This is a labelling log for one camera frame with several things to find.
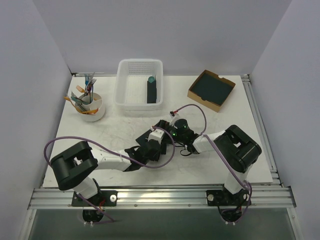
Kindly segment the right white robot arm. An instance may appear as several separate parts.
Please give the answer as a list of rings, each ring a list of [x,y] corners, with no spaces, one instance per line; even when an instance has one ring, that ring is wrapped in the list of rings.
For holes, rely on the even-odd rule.
[[[223,184],[222,200],[232,205],[248,190],[247,175],[262,153],[261,147],[237,125],[212,134],[198,134],[189,128],[184,118],[171,122],[161,120],[159,127],[170,133],[174,142],[184,147],[188,155],[216,151],[229,170]]]

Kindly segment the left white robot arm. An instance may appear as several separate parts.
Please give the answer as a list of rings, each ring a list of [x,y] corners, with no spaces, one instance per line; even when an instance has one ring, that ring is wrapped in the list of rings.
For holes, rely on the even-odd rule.
[[[72,189],[81,194],[88,205],[95,206],[103,194],[97,181],[89,177],[94,170],[137,171],[150,161],[158,161],[163,148],[157,140],[150,140],[114,155],[80,141],[53,157],[50,166],[61,191]]]

